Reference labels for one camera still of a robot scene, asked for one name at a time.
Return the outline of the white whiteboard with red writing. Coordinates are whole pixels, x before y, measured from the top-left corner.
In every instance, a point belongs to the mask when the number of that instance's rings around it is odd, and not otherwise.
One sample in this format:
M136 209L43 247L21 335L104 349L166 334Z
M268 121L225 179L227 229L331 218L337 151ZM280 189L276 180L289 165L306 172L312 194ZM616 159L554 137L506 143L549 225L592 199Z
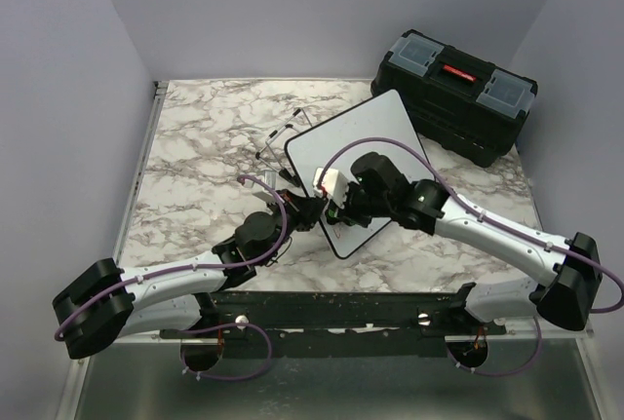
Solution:
M400 95L390 90L334 115L285 142L286 156L302 183L304 193L308 196L314 195L313 179L316 170L323 168L335 153L354 141L369 137L394 139L410 147L421 157L426 156ZM408 151L379 141L350 148L331 166L353 181L355 177L350 171L351 165L369 152L388 157L410 181L433 177ZM346 259L375 238L389 223L388 218L375 218L366 228L343 224L330 226L322 218L320 225L334 255L339 259Z

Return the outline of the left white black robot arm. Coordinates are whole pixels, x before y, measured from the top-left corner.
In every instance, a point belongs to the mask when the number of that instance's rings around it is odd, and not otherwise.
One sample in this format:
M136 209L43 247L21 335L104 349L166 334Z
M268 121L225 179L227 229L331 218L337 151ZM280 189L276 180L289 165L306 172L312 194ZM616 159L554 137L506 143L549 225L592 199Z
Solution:
M230 238L195 257L136 268L121 268L112 258L95 262L53 300L56 341L80 360L124 335L160 329L209 335L216 314L202 295L252 279L258 267L276 260L292 233L316 225L326 204L283 189L266 211L248 215Z

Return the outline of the green black whiteboard eraser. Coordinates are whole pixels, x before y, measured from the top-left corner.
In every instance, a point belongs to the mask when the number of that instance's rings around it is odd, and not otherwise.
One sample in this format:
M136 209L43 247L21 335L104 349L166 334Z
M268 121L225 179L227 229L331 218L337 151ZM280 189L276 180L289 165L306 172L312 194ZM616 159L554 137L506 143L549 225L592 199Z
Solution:
M331 215L344 215L343 210L339 210L339 209L334 209L330 206L330 202L328 202L328 207L325 211L325 218L326 218L326 222L327 222L327 213L330 213Z

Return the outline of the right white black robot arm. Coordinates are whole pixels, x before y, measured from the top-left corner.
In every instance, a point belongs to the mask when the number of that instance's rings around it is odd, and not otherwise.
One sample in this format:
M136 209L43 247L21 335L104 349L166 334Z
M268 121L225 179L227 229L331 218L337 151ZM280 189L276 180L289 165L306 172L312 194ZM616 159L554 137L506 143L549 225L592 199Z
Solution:
M524 273L521 279L468 284L448 310L450 326L468 334L482 323L539 316L571 331L585 328L602 277L586 264L597 254L595 241L578 233L571 240L530 229L451 195L432 179L410 181L386 156L358 158L349 180L335 169L319 168L313 185L328 199L328 223L367 227L389 218L401 227L455 240L485 252Z

